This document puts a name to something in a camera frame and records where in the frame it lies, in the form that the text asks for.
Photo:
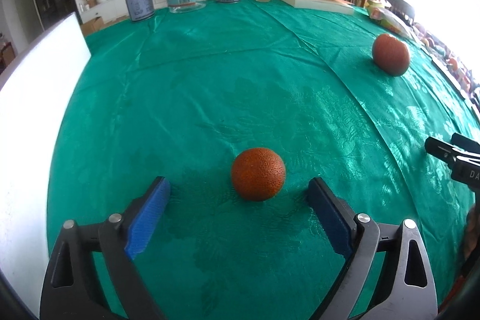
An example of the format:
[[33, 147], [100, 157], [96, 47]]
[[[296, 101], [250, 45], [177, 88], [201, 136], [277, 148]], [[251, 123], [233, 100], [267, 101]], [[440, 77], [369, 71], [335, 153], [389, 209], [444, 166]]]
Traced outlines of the small brown round fruit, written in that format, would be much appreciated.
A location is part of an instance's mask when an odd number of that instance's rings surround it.
[[267, 148], [247, 149], [233, 161], [231, 179], [234, 190], [247, 201], [262, 202], [276, 196], [286, 181], [286, 166], [281, 157]]

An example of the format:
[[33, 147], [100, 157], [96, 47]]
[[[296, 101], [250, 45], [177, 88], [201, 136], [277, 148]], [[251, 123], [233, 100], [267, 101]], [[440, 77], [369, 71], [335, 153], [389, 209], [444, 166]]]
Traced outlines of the red apple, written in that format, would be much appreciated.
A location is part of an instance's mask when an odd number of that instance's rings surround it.
[[374, 63], [391, 76], [402, 76], [410, 66], [408, 47], [389, 35], [379, 35], [372, 48]]

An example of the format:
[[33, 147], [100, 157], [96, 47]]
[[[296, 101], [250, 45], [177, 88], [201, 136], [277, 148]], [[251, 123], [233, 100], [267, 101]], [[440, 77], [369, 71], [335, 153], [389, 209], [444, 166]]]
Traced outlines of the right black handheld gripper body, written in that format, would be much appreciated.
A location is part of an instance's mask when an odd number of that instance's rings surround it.
[[473, 192], [479, 192], [479, 143], [476, 140], [453, 133], [450, 142], [429, 136], [425, 151], [448, 165], [451, 178], [466, 184]]

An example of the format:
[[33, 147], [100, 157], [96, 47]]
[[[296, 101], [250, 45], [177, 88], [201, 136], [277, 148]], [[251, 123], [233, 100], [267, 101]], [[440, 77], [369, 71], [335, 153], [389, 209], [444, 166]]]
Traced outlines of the green tablecloth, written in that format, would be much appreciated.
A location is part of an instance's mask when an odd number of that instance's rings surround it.
[[[473, 193], [424, 143], [478, 138], [479, 123], [416, 46], [403, 76], [379, 69], [381, 33], [361, 11], [241, 0], [88, 36], [51, 164], [49, 243], [64, 221], [101, 222], [162, 176], [171, 198], [135, 263], [169, 319], [307, 319], [343, 265], [305, 201], [320, 176], [379, 223], [414, 220], [445, 298]], [[262, 202], [231, 179], [252, 148], [287, 171]]]

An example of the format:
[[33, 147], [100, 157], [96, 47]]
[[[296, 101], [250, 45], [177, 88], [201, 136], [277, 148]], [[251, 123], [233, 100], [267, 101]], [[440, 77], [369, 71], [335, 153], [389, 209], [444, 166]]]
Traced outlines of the white cardboard box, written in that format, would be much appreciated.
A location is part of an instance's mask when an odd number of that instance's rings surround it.
[[75, 15], [1, 74], [1, 276], [37, 315], [49, 261], [47, 194], [64, 113], [91, 54]]

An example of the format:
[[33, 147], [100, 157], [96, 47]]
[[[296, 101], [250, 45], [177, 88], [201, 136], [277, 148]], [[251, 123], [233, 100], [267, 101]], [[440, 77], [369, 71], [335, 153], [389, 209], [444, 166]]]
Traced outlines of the brown cardboard box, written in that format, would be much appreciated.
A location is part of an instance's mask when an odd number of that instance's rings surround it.
[[88, 37], [89, 35], [102, 30], [105, 26], [103, 18], [101, 16], [95, 17], [80, 26], [80, 30], [84, 37]]

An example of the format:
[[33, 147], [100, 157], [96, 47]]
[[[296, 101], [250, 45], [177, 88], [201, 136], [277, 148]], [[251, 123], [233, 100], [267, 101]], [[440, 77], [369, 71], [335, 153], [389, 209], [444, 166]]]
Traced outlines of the snack packets pile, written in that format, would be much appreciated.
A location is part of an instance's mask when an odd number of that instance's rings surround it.
[[412, 38], [412, 31], [397, 15], [389, 11], [379, 2], [366, 2], [368, 17], [378, 23], [383, 28], [404, 37]]

